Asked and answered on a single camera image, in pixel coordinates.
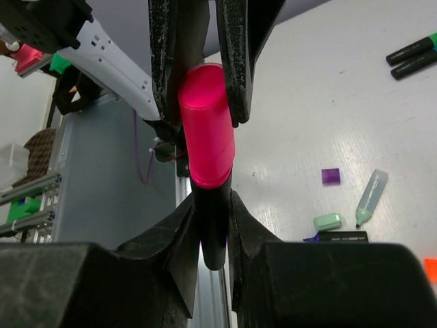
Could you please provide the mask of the black blue tip highlighter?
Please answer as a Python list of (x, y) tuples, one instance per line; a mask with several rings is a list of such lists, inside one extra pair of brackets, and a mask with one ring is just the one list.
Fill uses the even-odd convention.
[(399, 81), (434, 64), (436, 64), (436, 49), (432, 49), (424, 52), (423, 54), (417, 55), (402, 65), (392, 69), (391, 76), (396, 81)]

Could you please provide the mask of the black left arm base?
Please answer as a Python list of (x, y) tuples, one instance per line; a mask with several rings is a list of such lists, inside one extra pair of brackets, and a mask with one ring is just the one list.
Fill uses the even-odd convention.
[(188, 152), (181, 122), (176, 125), (161, 120), (144, 120), (144, 122), (154, 129), (158, 138), (158, 145), (155, 148), (155, 157), (158, 162), (188, 164)]

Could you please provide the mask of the pink pen cap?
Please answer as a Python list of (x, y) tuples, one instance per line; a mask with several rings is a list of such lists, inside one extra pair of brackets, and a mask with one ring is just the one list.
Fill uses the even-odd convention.
[(225, 183), (236, 153), (222, 65), (194, 67), (184, 77), (178, 101), (191, 179), (204, 189)]

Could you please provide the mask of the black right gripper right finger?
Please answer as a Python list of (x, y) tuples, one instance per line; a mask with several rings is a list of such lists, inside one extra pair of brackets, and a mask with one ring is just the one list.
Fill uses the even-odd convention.
[(237, 193), (229, 217), (231, 308), (240, 327), (435, 327), (414, 254), (392, 243), (285, 242)]

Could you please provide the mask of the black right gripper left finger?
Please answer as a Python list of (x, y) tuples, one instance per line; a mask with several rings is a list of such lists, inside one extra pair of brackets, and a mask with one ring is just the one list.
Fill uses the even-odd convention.
[(93, 243), (4, 243), (1, 326), (185, 327), (198, 257), (192, 197), (114, 251)]

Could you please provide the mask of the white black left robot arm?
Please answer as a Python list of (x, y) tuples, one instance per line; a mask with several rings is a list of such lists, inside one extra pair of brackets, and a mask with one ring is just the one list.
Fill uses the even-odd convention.
[[(217, 1), (216, 21), (232, 124), (248, 122), (253, 75), (284, 3)], [(1, 24), (15, 38), (58, 54), (97, 84), (125, 100), (147, 121), (180, 121), (178, 89), (203, 61), (210, 9), (207, 1), (150, 1), (151, 73), (110, 38), (86, 1), (2, 1)]]

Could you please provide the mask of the black pink tip highlighter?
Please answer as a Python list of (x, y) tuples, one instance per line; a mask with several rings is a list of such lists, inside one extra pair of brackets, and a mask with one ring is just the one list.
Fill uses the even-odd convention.
[(226, 256), (232, 171), (229, 170), (214, 184), (201, 186), (193, 179), (190, 182), (203, 261), (208, 269), (218, 271), (223, 267)]

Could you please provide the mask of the black green tip highlighter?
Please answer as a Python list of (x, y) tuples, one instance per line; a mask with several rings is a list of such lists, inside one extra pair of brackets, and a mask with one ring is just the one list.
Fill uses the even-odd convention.
[(395, 66), (402, 62), (405, 62), (408, 59), (413, 58), (416, 55), (420, 55), (426, 51), (433, 49), (433, 43), (430, 40), (429, 36), (424, 37), (412, 44), (405, 46), (402, 49), (395, 51), (386, 56), (386, 62), (390, 66)]

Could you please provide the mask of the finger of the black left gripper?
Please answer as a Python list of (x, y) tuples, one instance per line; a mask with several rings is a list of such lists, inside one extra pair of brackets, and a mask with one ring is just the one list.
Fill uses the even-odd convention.
[(221, 0), (216, 20), (232, 126), (249, 121), (255, 65), (285, 0)]
[(186, 73), (203, 63), (210, 11), (207, 1), (148, 2), (153, 94), (163, 121), (181, 120), (178, 92)]

